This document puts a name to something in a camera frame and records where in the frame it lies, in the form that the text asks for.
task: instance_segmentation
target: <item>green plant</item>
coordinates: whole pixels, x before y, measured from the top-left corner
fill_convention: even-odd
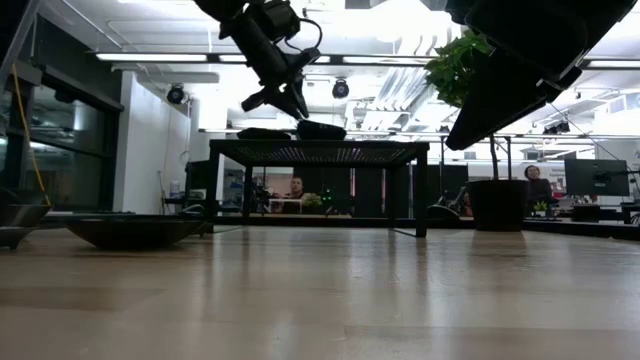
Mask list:
[[[309,193],[305,194],[302,199],[302,206],[304,207],[317,207],[322,206],[322,198],[320,195]]]
[[[533,211],[547,211],[549,207],[547,206],[547,203],[545,202],[538,202],[535,205],[533,205]]]
[[[467,31],[435,51],[439,57],[425,65],[427,81],[438,90],[439,100],[461,108],[469,93],[477,57],[490,54],[491,47],[484,36]]]

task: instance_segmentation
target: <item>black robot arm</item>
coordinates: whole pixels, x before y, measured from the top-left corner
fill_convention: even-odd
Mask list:
[[[316,45],[292,55],[276,46],[300,31],[300,18],[289,2],[196,0],[196,4],[221,23],[220,38],[230,36],[260,78],[262,90],[242,103],[243,110],[270,104],[295,119],[308,118],[302,69],[317,60],[320,51]]]

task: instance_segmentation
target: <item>wooden floor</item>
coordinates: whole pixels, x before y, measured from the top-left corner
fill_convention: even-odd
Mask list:
[[[0,249],[0,358],[640,359],[640,244],[251,228],[147,253]]]

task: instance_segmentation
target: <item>glass wall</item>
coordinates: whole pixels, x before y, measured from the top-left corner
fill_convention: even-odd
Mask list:
[[[31,142],[42,182],[53,204],[87,208],[100,205],[102,161],[93,156]],[[25,167],[24,186],[39,189],[33,162]]]
[[[34,90],[31,132],[87,151],[105,150],[105,114],[46,86]]]
[[[111,210],[117,115],[52,87],[21,83],[27,144],[12,90],[10,83],[0,99],[0,185],[41,193],[33,153],[54,210]]]

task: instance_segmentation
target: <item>computer monitor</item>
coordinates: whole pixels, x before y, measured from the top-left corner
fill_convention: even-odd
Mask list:
[[[629,196],[624,160],[565,159],[567,195]]]

